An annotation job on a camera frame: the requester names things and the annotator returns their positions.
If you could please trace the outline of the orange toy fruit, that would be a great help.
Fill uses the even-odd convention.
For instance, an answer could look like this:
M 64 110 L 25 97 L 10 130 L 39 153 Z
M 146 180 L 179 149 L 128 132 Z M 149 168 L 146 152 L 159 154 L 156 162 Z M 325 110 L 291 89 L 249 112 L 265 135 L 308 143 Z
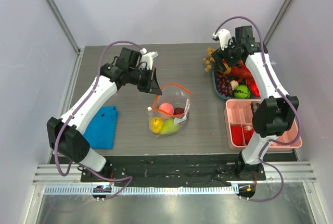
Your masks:
M 226 63 L 224 63 L 223 65 L 225 67 L 225 70 L 222 73 L 225 74 L 225 75 L 229 75 L 231 73 L 231 70 L 232 70 L 231 67 L 229 67 L 228 64 L 226 64 Z

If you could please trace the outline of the pink toy peach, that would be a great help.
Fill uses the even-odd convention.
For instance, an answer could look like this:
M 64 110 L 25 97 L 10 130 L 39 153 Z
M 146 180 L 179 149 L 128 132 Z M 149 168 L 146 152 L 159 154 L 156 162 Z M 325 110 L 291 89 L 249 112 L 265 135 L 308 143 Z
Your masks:
M 159 115 L 163 120 L 172 117 L 173 113 L 174 113 L 174 108 L 170 103 L 162 103 L 159 106 Z

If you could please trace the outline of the clear orange zip bag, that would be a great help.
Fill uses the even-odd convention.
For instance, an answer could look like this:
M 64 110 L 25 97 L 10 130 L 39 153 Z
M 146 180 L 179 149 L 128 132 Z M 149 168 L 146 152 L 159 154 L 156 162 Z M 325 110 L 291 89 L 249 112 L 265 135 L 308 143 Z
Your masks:
M 167 83 L 161 91 L 162 95 L 157 95 L 147 108 L 149 131 L 156 137 L 179 132 L 190 110 L 190 90 L 178 83 Z

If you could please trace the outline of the dark red toy fruit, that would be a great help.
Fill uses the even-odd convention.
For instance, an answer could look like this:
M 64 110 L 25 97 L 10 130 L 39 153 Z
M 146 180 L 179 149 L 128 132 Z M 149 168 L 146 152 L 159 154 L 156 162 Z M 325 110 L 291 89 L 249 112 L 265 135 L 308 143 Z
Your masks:
M 174 117 L 178 119 L 187 119 L 189 109 L 184 109 L 181 107 L 174 108 Z

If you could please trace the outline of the yellow toy pear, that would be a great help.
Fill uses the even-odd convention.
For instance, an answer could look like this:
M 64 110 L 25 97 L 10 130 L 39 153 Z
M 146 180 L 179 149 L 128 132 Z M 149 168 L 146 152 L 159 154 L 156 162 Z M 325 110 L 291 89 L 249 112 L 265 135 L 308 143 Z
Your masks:
M 160 117 L 153 117 L 150 119 L 149 128 L 154 134 L 159 134 L 164 125 L 164 120 Z

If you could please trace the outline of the green toy apple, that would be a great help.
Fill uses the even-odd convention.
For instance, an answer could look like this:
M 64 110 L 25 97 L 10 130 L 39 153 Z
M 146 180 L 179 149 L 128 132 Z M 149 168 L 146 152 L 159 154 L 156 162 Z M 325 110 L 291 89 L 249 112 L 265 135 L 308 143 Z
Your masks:
M 163 123 L 163 126 L 160 130 L 160 134 L 168 135 L 177 132 L 180 129 L 179 125 L 174 123 L 174 118 L 166 119 Z

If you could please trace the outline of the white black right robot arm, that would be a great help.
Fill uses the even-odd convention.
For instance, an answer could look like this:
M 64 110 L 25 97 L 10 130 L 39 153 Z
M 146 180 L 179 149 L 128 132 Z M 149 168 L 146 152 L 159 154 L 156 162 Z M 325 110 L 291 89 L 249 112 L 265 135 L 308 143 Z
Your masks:
M 235 36 L 218 27 L 212 38 L 220 46 L 212 53 L 217 66 L 224 71 L 242 62 L 252 74 L 259 89 L 261 103 L 252 117 L 254 134 L 247 147 L 235 162 L 235 174 L 246 180 L 260 172 L 263 156 L 278 137 L 290 130 L 297 119 L 299 100 L 283 88 L 271 65 L 268 50 L 262 41 L 256 41 L 253 30 L 257 27 L 243 26 L 235 30 Z

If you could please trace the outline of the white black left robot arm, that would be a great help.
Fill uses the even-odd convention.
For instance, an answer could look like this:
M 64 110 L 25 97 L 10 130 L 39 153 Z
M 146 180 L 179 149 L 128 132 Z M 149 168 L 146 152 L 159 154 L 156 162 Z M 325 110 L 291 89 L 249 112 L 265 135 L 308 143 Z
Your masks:
M 109 162 L 91 148 L 84 133 L 103 104 L 123 86 L 132 84 L 140 92 L 162 94 L 153 65 L 157 57 L 157 52 L 124 47 L 113 63 L 99 65 L 92 85 L 75 105 L 60 118 L 51 117 L 47 122 L 55 162 L 59 162 L 58 155 L 62 155 L 71 162 L 91 169 L 100 182 L 110 178 Z

